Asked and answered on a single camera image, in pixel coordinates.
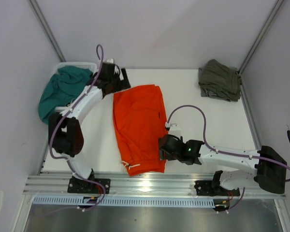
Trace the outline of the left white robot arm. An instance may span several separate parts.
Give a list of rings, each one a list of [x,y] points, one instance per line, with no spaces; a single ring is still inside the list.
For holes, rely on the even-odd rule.
[[[84,193],[91,193],[95,181],[89,178],[93,170],[82,153],[84,137],[81,124],[92,108],[105,96],[131,88],[125,68],[104,62],[92,74],[80,95],[61,112],[54,112],[48,121],[48,142],[50,155],[55,160],[65,160],[73,176],[80,179],[78,187]]]

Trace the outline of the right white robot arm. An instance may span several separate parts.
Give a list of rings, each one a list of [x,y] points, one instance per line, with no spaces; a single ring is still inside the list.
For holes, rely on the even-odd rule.
[[[211,147],[203,141],[188,140],[165,135],[158,140],[161,160],[177,160],[186,165],[218,165],[232,168],[231,172],[216,171],[211,190],[222,195],[227,190],[259,186],[273,193],[285,192],[287,162],[271,147],[260,150],[230,150]]]

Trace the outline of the orange shorts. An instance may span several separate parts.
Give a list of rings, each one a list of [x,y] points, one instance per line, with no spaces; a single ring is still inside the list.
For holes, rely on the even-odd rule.
[[[167,134],[159,86],[143,85],[114,94],[113,123],[121,162],[130,176],[163,173],[158,140]]]

